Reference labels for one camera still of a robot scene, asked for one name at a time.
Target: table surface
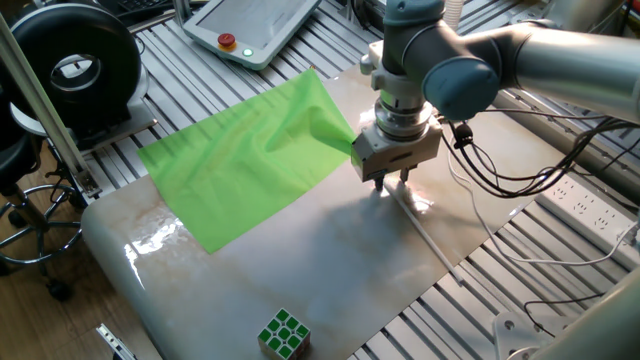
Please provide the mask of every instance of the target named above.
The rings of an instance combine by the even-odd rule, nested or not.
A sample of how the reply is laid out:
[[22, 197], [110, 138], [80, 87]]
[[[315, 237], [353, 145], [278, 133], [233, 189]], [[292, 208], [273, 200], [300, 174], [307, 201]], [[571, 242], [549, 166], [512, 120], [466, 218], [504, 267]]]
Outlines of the table surface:
[[[357, 130], [377, 96], [369, 78], [353, 67], [325, 86]], [[502, 114], [471, 124], [501, 172], [535, 173], [560, 157]], [[411, 172], [408, 188], [403, 198], [451, 262], [487, 238], [449, 174], [444, 145]], [[478, 195], [494, 230], [530, 201]], [[91, 204], [82, 226], [167, 359], [260, 359], [257, 334], [281, 307], [311, 329], [309, 359], [347, 358], [446, 273], [395, 200], [360, 183], [348, 162], [210, 255], [148, 176]]]

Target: white cable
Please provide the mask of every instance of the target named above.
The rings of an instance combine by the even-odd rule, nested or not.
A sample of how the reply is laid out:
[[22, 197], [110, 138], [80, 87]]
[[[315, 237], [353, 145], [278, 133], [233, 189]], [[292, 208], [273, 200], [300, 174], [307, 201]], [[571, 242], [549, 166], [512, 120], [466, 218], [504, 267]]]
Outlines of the white cable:
[[449, 270], [451, 275], [453, 275], [458, 285], [462, 286], [462, 282], [464, 281], [462, 276], [458, 274], [456, 269], [449, 262], [449, 259], [447, 259], [447, 257], [444, 256], [444, 253], [442, 252], [442, 250], [440, 250], [440, 248], [438, 247], [438, 245], [436, 245], [436, 243], [433, 241], [431, 236], [429, 236], [429, 234], [427, 234], [427, 232], [422, 228], [422, 225], [420, 224], [418, 219], [416, 219], [416, 217], [413, 215], [413, 213], [411, 212], [407, 204], [405, 204], [404, 201], [402, 201], [402, 199], [400, 199], [393, 191], [391, 191], [386, 181], [383, 182], [383, 185], [384, 185], [384, 188], [387, 190], [387, 192], [391, 194], [391, 197], [393, 197], [396, 200], [396, 202], [400, 205], [402, 210], [404, 210], [404, 212], [407, 214], [407, 217], [409, 218], [409, 220], [411, 220], [411, 223], [413, 223], [413, 226], [416, 228], [416, 230], [418, 230], [418, 232], [420, 233], [424, 241], [431, 247], [431, 250], [433, 250], [433, 252], [436, 253], [440, 261], [442, 261], [442, 263]]
[[444, 6], [445, 11], [442, 19], [453, 31], [458, 31], [464, 0], [447, 0]]
[[476, 216], [478, 217], [478, 220], [480, 220], [480, 223], [484, 227], [484, 230], [487, 232], [487, 234], [489, 234], [489, 238], [493, 242], [493, 245], [496, 247], [496, 249], [498, 249], [498, 252], [500, 252], [500, 254], [502, 256], [504, 256], [505, 258], [507, 258], [507, 259], [509, 259], [511, 261], [518, 261], [518, 262], [531, 263], [531, 264], [565, 265], [565, 266], [588, 266], [588, 265], [594, 265], [594, 264], [603, 262], [603, 261], [611, 258], [611, 256], [613, 256], [613, 254], [616, 252], [616, 250], [618, 250], [618, 247], [622, 243], [622, 240], [624, 240], [624, 238], [627, 236], [627, 234], [634, 228], [634, 226], [630, 226], [627, 230], [625, 230], [624, 233], [622, 233], [621, 235], [618, 236], [618, 241], [616, 242], [616, 245], [613, 247], [613, 249], [611, 249], [611, 252], [609, 252], [609, 254], [607, 254], [604, 257], [601, 257], [599, 259], [595, 259], [595, 260], [590, 260], [590, 261], [585, 261], [585, 262], [571, 262], [571, 261], [556, 261], [556, 260], [546, 260], [546, 259], [521, 259], [521, 258], [513, 257], [513, 256], [511, 256], [509, 254], [506, 254], [502, 250], [502, 248], [498, 244], [498, 241], [495, 239], [495, 235], [493, 234], [491, 229], [489, 229], [489, 226], [487, 225], [487, 223], [484, 221], [484, 219], [480, 215], [480, 212], [478, 211], [478, 207], [476, 205], [476, 197], [475, 197], [475, 194], [473, 192], [473, 187], [472, 187], [473, 184], [471, 183], [471, 181], [469, 181], [469, 179], [467, 179], [467, 178], [463, 177], [462, 175], [458, 174], [453, 169], [453, 164], [451, 163], [451, 152], [447, 153], [447, 161], [449, 162], [449, 172], [451, 172], [451, 175], [453, 176], [454, 180], [458, 183], [458, 185], [460, 185], [463, 188], [465, 188], [471, 194], [471, 204], [473, 205], [473, 211], [476, 213]]

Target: green cloth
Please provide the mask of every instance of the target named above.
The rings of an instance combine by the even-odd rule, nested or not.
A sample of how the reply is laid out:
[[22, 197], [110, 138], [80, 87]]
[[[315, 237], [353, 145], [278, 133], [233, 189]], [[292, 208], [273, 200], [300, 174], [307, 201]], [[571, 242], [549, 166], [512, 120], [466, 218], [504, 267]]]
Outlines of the green cloth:
[[355, 135], [313, 70], [138, 151], [165, 202], [214, 252], [313, 188]]

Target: metal pole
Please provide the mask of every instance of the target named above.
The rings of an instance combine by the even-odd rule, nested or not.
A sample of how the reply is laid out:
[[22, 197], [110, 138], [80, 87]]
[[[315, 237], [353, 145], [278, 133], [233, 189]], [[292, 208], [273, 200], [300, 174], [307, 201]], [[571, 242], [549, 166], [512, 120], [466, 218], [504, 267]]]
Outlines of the metal pole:
[[173, 0], [173, 8], [176, 10], [176, 22], [180, 27], [193, 16], [189, 0]]
[[97, 195], [100, 188], [1, 13], [0, 60], [9, 70], [73, 177], [88, 197]]
[[2, 195], [7, 201], [13, 204], [13, 207], [27, 224], [35, 227], [39, 231], [47, 232], [49, 230], [49, 222], [47, 219], [18, 185], [13, 184], [9, 188], [3, 189]]

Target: electrical outlet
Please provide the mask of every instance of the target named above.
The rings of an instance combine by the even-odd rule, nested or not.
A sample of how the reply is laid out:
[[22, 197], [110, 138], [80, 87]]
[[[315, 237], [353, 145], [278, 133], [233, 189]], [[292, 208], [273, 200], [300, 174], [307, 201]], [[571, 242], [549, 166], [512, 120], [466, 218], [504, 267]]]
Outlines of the electrical outlet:
[[[636, 223], [568, 176], [538, 195], [536, 202], [605, 253]], [[640, 253], [626, 242], [613, 258], [628, 269], [640, 265]]]

